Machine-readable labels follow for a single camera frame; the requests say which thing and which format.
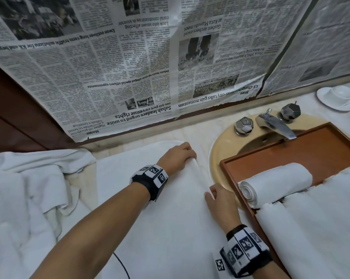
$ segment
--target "marble countertop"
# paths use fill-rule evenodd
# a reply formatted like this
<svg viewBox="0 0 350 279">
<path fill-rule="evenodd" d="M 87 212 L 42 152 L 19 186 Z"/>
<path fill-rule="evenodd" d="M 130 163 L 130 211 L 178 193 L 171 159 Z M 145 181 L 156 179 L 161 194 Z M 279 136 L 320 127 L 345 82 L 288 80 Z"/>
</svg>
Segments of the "marble countertop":
<svg viewBox="0 0 350 279">
<path fill-rule="evenodd" d="M 215 139 L 231 124 L 244 116 L 265 112 L 268 108 L 281 109 L 288 103 L 297 101 L 301 111 L 309 115 L 318 116 L 334 123 L 350 136 L 350 112 L 339 112 L 326 107 L 316 98 L 316 93 L 290 98 L 279 102 L 266 104 L 260 107 L 251 108 L 231 115 L 225 115 L 208 121 L 196 123 L 190 126 L 170 130 L 160 134 L 153 134 L 150 137 L 124 143 L 118 146 L 108 147 L 101 151 L 93 151 L 96 159 L 102 159 L 124 151 L 139 148 L 150 143 L 162 140 L 183 140 L 191 144 L 197 153 L 197 163 L 206 178 L 210 178 L 208 169 L 208 155 Z M 89 165 L 82 172 L 66 176 L 71 185 L 81 189 L 80 199 L 90 208 L 98 206 L 96 190 L 96 164 Z"/>
</svg>

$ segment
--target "chrome faucet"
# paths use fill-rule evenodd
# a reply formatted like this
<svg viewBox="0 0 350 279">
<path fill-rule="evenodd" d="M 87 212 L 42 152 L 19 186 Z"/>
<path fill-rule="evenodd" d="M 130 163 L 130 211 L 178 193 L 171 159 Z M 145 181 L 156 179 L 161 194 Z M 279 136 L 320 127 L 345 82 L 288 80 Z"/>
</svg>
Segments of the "chrome faucet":
<svg viewBox="0 0 350 279">
<path fill-rule="evenodd" d="M 284 136 L 288 140 L 293 140 L 297 136 L 296 134 L 281 120 L 277 117 L 270 115 L 271 108 L 266 113 L 262 113 L 255 118 L 255 121 L 259 127 L 268 127 L 269 129 L 277 132 Z"/>
</svg>

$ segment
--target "hand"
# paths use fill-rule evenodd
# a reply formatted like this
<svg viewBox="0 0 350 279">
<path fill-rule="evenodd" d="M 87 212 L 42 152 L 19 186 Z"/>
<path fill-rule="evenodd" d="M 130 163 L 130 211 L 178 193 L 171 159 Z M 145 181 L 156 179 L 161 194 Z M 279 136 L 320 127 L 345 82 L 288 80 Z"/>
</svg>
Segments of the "hand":
<svg viewBox="0 0 350 279">
<path fill-rule="evenodd" d="M 212 185 L 210 190 L 215 200 L 209 192 L 205 193 L 208 209 L 211 212 L 212 218 L 219 224 L 224 233 L 227 234 L 229 231 L 242 224 L 236 197 L 233 192 L 228 191 L 219 183 Z"/>
<path fill-rule="evenodd" d="M 162 167 L 168 176 L 171 176 L 184 169 L 185 162 L 189 158 L 197 158 L 197 154 L 192 150 L 191 145 L 185 142 L 168 150 L 167 153 L 159 159 L 157 165 Z"/>
</svg>

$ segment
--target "wooden panel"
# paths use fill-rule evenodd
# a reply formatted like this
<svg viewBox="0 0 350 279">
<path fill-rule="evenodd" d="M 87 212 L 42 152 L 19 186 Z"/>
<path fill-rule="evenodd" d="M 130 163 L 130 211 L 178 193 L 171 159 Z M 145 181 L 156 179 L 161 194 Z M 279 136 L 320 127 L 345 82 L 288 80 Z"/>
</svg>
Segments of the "wooden panel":
<svg viewBox="0 0 350 279">
<path fill-rule="evenodd" d="M 1 69 L 0 117 L 48 150 L 75 147 L 57 122 Z"/>
<path fill-rule="evenodd" d="M 47 149 L 0 119 L 0 152 L 34 152 L 44 150 Z"/>
<path fill-rule="evenodd" d="M 313 176 L 312 186 L 321 184 L 326 178 L 350 167 L 350 139 L 332 123 L 325 123 L 299 134 L 295 140 L 281 140 L 220 161 L 253 229 L 268 244 L 275 262 L 281 268 L 284 268 L 282 262 L 256 220 L 257 210 L 249 206 L 238 182 L 288 163 L 302 164 Z"/>
</svg>

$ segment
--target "wooden tray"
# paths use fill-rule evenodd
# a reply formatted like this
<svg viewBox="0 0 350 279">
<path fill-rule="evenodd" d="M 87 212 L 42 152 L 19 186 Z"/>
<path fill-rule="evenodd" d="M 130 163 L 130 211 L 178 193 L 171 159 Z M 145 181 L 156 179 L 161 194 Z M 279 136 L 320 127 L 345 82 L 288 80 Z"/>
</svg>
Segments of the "wooden tray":
<svg viewBox="0 0 350 279">
<path fill-rule="evenodd" d="M 302 164 L 313 176 L 312 186 L 350 167 L 350 139 L 332 123 L 325 123 L 298 135 L 220 161 L 220 167 L 236 193 L 253 229 L 268 244 L 275 262 L 284 268 L 238 187 L 238 182 L 260 172 L 288 163 Z"/>
</svg>

